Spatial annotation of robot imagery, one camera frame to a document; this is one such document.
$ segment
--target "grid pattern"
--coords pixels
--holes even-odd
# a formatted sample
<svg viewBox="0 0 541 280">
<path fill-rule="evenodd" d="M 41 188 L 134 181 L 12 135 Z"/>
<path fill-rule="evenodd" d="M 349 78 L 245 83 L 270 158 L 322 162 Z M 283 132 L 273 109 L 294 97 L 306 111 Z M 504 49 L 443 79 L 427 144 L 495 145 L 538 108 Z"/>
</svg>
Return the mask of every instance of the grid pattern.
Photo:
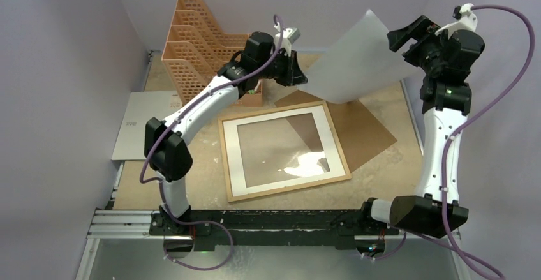
<svg viewBox="0 0 541 280">
<path fill-rule="evenodd" d="M 197 31 L 203 36 L 205 41 L 212 48 L 221 48 L 221 47 L 234 47 L 237 50 L 244 48 L 246 40 L 248 39 L 248 34 L 226 34 L 222 33 L 226 38 L 222 36 L 222 39 L 219 39 L 219 34 L 211 31 L 205 20 L 201 17 L 201 14 L 197 11 L 191 10 L 177 10 L 173 16 L 173 22 L 171 25 L 191 25 L 197 28 Z"/>
<path fill-rule="evenodd" d="M 162 61 L 183 104 L 199 94 L 216 74 L 188 42 L 167 42 Z"/>
<path fill-rule="evenodd" d="M 218 43 L 214 43 L 214 47 L 212 47 L 197 28 L 191 25 L 171 26 L 167 40 L 187 41 L 192 43 L 211 66 L 214 63 L 219 65 L 216 70 L 227 63 L 235 52 L 242 50 L 242 48 L 224 47 Z"/>
<path fill-rule="evenodd" d="M 203 21 L 207 24 L 220 44 L 224 46 L 244 47 L 248 34 L 228 34 L 221 30 L 218 22 L 205 4 L 204 0 L 177 0 L 177 10 L 191 10 L 199 12 Z"/>
</svg>

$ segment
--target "wooden frame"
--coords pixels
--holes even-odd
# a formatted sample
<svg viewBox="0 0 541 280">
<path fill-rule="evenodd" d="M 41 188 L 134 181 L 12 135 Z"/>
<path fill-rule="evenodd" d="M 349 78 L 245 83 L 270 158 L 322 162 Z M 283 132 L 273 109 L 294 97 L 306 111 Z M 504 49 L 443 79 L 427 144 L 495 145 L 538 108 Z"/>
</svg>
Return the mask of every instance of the wooden frame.
<svg viewBox="0 0 541 280">
<path fill-rule="evenodd" d="M 329 145 L 331 144 L 336 146 L 336 149 L 330 149 L 330 150 L 324 149 L 324 151 L 329 152 L 330 161 L 333 162 L 334 164 L 341 164 L 341 168 L 331 170 L 321 175 L 314 175 L 311 177 L 299 177 L 299 178 L 290 179 L 287 181 L 263 184 L 261 186 L 252 186 L 250 188 L 246 187 L 246 180 L 244 177 L 244 172 L 242 171 L 242 174 L 240 174 L 240 176 L 242 177 L 239 179 L 236 179 L 234 185 L 232 184 L 232 180 L 231 180 L 232 171 L 236 173 L 239 173 L 240 171 L 238 170 L 239 165 L 233 165 L 233 167 L 235 168 L 233 169 L 230 168 L 228 151 L 232 152 L 233 149 L 238 149 L 239 150 L 238 154 L 234 153 L 234 155 L 240 156 L 240 149 L 238 148 L 239 147 L 238 137 L 236 137 L 237 144 L 231 145 L 231 147 L 229 147 L 228 149 L 226 145 L 227 141 L 231 143 L 231 141 L 235 140 L 235 137 L 233 136 L 229 140 L 226 139 L 226 129 L 231 131 L 233 127 L 236 130 L 236 127 L 242 124 L 249 124 L 252 122 L 264 122 L 264 121 L 269 121 L 272 119 L 285 118 L 285 117 L 289 117 L 293 115 L 306 114 L 306 113 L 308 114 L 312 113 L 314 115 L 314 120 L 316 122 L 318 134 L 320 135 L 320 139 L 322 140 L 323 148 L 326 148 L 326 147 L 328 148 L 330 147 Z M 237 122 L 233 124 L 227 124 L 227 126 L 224 127 L 224 123 L 227 123 L 230 121 L 237 121 Z M 345 156 L 344 156 L 344 152 L 342 151 L 342 146 L 340 145 L 340 141 L 338 139 L 336 130 L 332 123 L 332 118 L 330 116 L 329 109 L 327 107 L 326 102 L 324 101 L 304 103 L 300 105 L 292 105 L 292 106 L 281 107 L 281 108 L 272 108 L 272 109 L 267 109 L 267 110 L 250 112 L 246 114 L 238 114 L 238 115 L 231 115 L 228 117 L 221 117 L 218 119 L 218 126 L 219 126 L 222 160 L 223 160 L 223 166 L 224 166 L 228 202 L 256 198 L 256 197 L 266 196 L 266 195 L 271 195 L 271 194 L 276 194 L 276 193 L 282 193 L 282 192 L 292 191 L 295 189 L 309 188 L 312 186 L 319 186 L 319 185 L 327 184 L 331 182 L 348 180 L 348 179 L 351 179 L 352 177 L 350 170 L 348 168 Z M 239 183 L 238 183 L 239 181 L 244 181 L 244 189 L 252 189 L 252 190 L 264 189 L 264 190 L 245 191 L 242 188 L 242 186 L 239 186 Z"/>
</svg>

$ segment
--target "cardboard sheet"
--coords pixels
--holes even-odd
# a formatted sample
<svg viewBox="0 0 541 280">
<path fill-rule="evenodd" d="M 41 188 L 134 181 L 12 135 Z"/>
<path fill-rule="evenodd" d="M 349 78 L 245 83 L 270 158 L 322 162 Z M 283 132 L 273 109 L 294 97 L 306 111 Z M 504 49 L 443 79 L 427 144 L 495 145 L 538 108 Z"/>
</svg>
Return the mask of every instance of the cardboard sheet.
<svg viewBox="0 0 541 280">
<path fill-rule="evenodd" d="M 316 96 L 295 91 L 278 100 L 277 107 L 320 101 Z M 396 142 L 396 138 L 358 100 L 341 105 L 327 103 L 332 122 L 342 145 L 350 171 L 361 167 Z M 314 139 L 312 124 L 306 117 L 288 117 L 289 123 L 311 151 L 320 150 L 321 143 Z"/>
<path fill-rule="evenodd" d="M 163 119 L 182 106 L 176 91 L 133 92 L 122 119 L 112 160 L 144 160 L 145 125 Z"/>
<path fill-rule="evenodd" d="M 301 91 L 330 103 L 357 100 L 419 72 L 401 52 L 389 50 L 388 29 L 368 10 L 340 40 L 304 73 Z"/>
</svg>

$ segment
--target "wooden tabletop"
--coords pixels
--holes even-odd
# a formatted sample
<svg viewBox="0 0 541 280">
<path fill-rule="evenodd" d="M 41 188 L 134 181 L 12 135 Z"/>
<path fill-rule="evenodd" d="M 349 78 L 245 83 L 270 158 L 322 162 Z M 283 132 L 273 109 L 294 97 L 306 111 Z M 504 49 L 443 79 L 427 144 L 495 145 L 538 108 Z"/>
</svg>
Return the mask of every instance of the wooden tabletop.
<svg viewBox="0 0 541 280">
<path fill-rule="evenodd" d="M 318 55 L 299 55 L 306 69 Z M 159 56 L 152 60 L 146 91 L 171 91 L 175 87 Z M 294 87 L 265 81 L 265 106 L 228 107 L 220 115 L 274 108 L 274 102 L 291 94 Z M 188 200 L 193 209 L 358 209 L 369 197 L 392 200 L 411 195 L 419 181 L 422 155 L 400 83 L 359 99 L 388 129 L 397 142 L 352 172 L 352 179 L 253 200 L 228 203 L 218 133 L 213 119 L 193 139 L 189 151 L 194 159 L 186 176 Z M 142 161 L 126 161 L 114 204 L 115 210 L 155 210 L 161 203 L 157 183 L 139 184 Z M 152 170 L 147 176 L 152 177 Z"/>
</svg>

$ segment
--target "purple cable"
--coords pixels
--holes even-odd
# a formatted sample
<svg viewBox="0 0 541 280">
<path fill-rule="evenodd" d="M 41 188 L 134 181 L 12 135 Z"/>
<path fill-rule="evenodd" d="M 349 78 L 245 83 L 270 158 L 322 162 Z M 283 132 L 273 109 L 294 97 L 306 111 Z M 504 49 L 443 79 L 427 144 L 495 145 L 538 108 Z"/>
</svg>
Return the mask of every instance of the purple cable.
<svg viewBox="0 0 541 280">
<path fill-rule="evenodd" d="M 526 28 L 528 29 L 528 34 L 530 36 L 530 48 L 528 49 L 528 56 L 526 57 L 526 62 L 524 62 L 522 69 L 520 70 L 519 74 L 515 77 L 515 79 L 511 82 L 511 84 L 505 90 L 503 90 L 503 92 L 500 93 L 498 97 L 496 97 L 486 107 L 484 107 L 481 111 L 479 111 L 479 113 L 475 114 L 471 119 L 466 121 L 464 124 L 460 125 L 455 131 L 453 131 L 453 133 L 451 133 L 451 135 L 445 142 L 445 146 L 443 148 L 443 157 L 441 159 L 441 186 L 442 186 L 441 201 L 444 203 L 447 202 L 447 192 L 445 191 L 445 188 L 447 187 L 447 155 L 449 153 L 449 149 L 454 137 L 457 136 L 466 127 L 468 127 L 473 122 L 475 122 L 479 117 L 481 117 L 481 115 L 485 114 L 488 110 L 490 110 L 495 104 L 497 104 L 497 102 L 499 102 L 505 95 L 507 95 L 507 93 L 509 93 L 511 89 L 513 89 L 513 87 L 518 83 L 518 81 L 520 81 L 520 79 L 522 78 L 522 76 L 524 76 L 524 73 L 528 69 L 528 66 L 530 65 L 530 62 L 531 62 L 531 58 L 533 57 L 533 51 L 535 49 L 535 35 L 533 32 L 533 26 L 531 22 L 528 20 L 528 18 L 526 18 L 526 16 L 522 14 L 521 12 L 512 8 L 506 7 L 506 6 L 499 6 L 499 5 L 493 5 L 493 4 L 473 6 L 471 7 L 471 9 L 472 10 L 481 10 L 481 9 L 503 10 L 503 11 L 507 11 L 518 16 L 524 22 L 524 24 L 526 24 Z M 476 272 L 481 277 L 484 277 L 485 279 L 488 279 L 488 280 L 505 279 L 505 276 L 499 270 L 497 270 L 495 267 L 493 267 L 492 265 L 488 264 L 485 261 L 474 259 L 475 261 L 478 261 L 479 263 L 481 263 L 481 265 L 484 265 L 485 267 L 493 271 L 496 275 L 498 275 L 498 277 L 489 275 L 488 273 L 483 272 L 477 266 L 475 266 L 475 264 L 468 259 L 468 257 L 472 258 L 473 256 L 466 254 L 464 251 L 462 251 L 460 247 L 458 246 L 457 242 L 455 241 L 453 235 L 451 234 L 449 221 L 447 219 L 447 209 L 441 210 L 441 216 L 443 218 L 443 227 L 445 228 L 445 232 L 447 233 L 449 242 L 452 245 L 452 250 L 455 251 L 461 257 L 461 259 L 467 264 L 467 266 L 469 266 L 474 272 Z"/>
<path fill-rule="evenodd" d="M 207 96 L 210 96 L 212 94 L 214 94 L 216 91 L 218 90 L 221 90 L 223 89 L 224 87 L 228 87 L 229 85 L 235 85 L 235 84 L 238 84 L 239 82 L 242 82 L 242 81 L 245 81 L 246 79 L 248 78 L 251 78 L 253 76 L 256 76 L 257 74 L 259 74 L 261 71 L 263 71 L 265 68 L 267 68 L 267 66 L 274 60 L 274 58 L 276 58 L 276 56 L 278 55 L 278 52 L 280 51 L 280 48 L 282 46 L 282 41 L 283 41 L 283 37 L 284 37 L 284 25 L 283 25 L 283 21 L 282 19 L 280 18 L 280 16 L 278 15 L 274 15 L 274 24 L 275 25 L 279 25 L 280 26 L 280 38 L 278 40 L 278 45 L 276 46 L 276 49 L 274 50 L 274 52 L 272 53 L 272 55 L 270 56 L 269 60 L 267 62 L 265 62 L 265 64 L 261 65 L 257 70 L 251 72 L 250 74 L 244 76 L 244 77 L 241 77 L 237 80 L 233 80 L 231 82 L 228 82 L 226 84 L 222 84 L 222 85 L 219 85 L 213 89 L 211 89 L 206 95 L 201 95 L 201 97 L 199 97 L 198 99 L 196 99 L 194 102 L 192 102 L 191 104 L 189 104 L 186 109 L 184 109 L 184 111 L 182 111 L 182 113 L 179 114 L 179 116 L 176 118 L 176 120 L 174 120 L 171 125 L 169 125 L 169 127 L 166 128 L 166 130 L 164 130 L 164 132 L 158 137 L 158 139 L 156 140 L 156 142 L 154 143 L 154 145 L 151 147 L 148 155 L 147 155 L 147 158 L 145 159 L 145 163 L 143 164 L 143 168 L 141 169 L 141 174 L 139 175 L 139 182 L 142 183 L 142 184 L 145 184 L 145 183 L 148 183 L 150 181 L 159 181 L 160 184 L 159 184 L 159 194 L 161 196 L 161 201 L 163 202 L 163 208 L 165 210 L 165 212 L 167 212 L 167 214 L 169 215 L 169 217 L 171 219 L 173 219 L 173 221 L 177 224 L 180 224 L 180 225 L 183 225 L 183 226 L 191 226 L 191 225 L 201 225 L 201 224 L 210 224 L 210 225 L 216 225 L 218 227 L 220 227 L 222 230 L 225 231 L 225 233 L 227 234 L 227 237 L 229 238 L 229 241 L 230 241 L 230 250 L 229 250 L 229 253 L 227 254 L 227 257 L 218 265 L 216 266 L 213 266 L 213 267 L 196 267 L 196 266 L 192 266 L 192 265 L 188 265 L 186 263 L 183 263 L 183 262 L 180 262 L 174 258 L 172 258 L 168 253 L 167 253 L 167 249 L 163 248 L 163 252 L 165 253 L 165 256 L 166 258 L 168 258 L 171 262 L 174 262 L 176 264 L 179 264 L 179 265 L 182 265 L 184 267 L 187 267 L 189 269 L 193 269 L 193 270 L 214 270 L 214 269 L 218 269 L 220 267 L 222 267 L 225 263 L 227 263 L 231 257 L 233 257 L 233 251 L 234 251 L 234 247 L 233 247 L 233 237 L 231 236 L 231 233 L 229 232 L 229 230 L 227 230 L 227 228 L 225 228 L 224 225 L 220 224 L 220 223 L 217 223 L 215 221 L 190 221 L 190 222 L 184 222 L 184 221 L 179 221 L 176 217 L 174 217 L 174 215 L 171 213 L 171 210 L 169 209 L 169 206 L 165 200 L 165 196 L 163 194 L 163 183 L 162 183 L 162 180 L 158 177 L 153 177 L 153 178 L 150 178 L 150 179 L 147 179 L 145 180 L 144 177 L 145 177 L 145 172 L 147 170 L 147 166 L 149 165 L 150 163 L 150 159 L 152 158 L 152 155 L 154 154 L 154 152 L 156 152 L 156 149 L 158 148 L 158 145 L 161 143 L 161 141 L 163 141 L 163 139 L 165 138 L 165 136 L 169 133 L 169 131 L 171 131 L 177 124 L 180 123 L 181 119 L 184 118 L 184 116 L 186 115 L 186 113 L 189 113 L 192 109 L 194 109 L 199 103 L 201 103 L 201 101 L 203 101 Z"/>
<path fill-rule="evenodd" d="M 454 251 L 454 252 L 457 253 L 457 251 L 456 251 L 456 249 L 454 249 L 454 247 L 452 247 L 451 245 L 448 245 L 447 243 L 445 243 L 445 242 L 442 241 L 442 240 L 432 239 L 432 238 L 430 238 L 430 237 L 427 237 L 427 236 L 424 235 L 424 234 L 419 234 L 419 233 L 415 233 L 415 232 L 410 232 L 410 231 L 408 231 L 408 233 L 413 234 L 413 235 L 416 235 L 416 236 L 420 237 L 421 239 L 427 240 L 427 241 L 432 242 L 432 243 L 434 243 L 434 244 L 436 244 L 436 245 L 438 245 L 438 246 L 447 248 L 447 249 L 449 249 L 449 250 Z M 496 269 L 496 267 L 493 267 L 492 265 L 488 264 L 488 263 L 487 263 L 486 261 L 484 261 L 483 259 L 478 258 L 478 257 L 474 256 L 473 254 L 467 253 L 466 251 L 463 251 L 463 253 L 464 253 L 464 255 L 467 256 L 468 258 L 470 258 L 470 259 L 472 259 L 472 260 L 478 262 L 479 264 L 482 264 L 482 265 L 486 266 L 486 267 L 489 268 L 491 271 L 493 271 L 495 274 L 498 274 L 498 275 L 501 274 L 501 272 L 500 272 L 498 269 Z"/>
</svg>

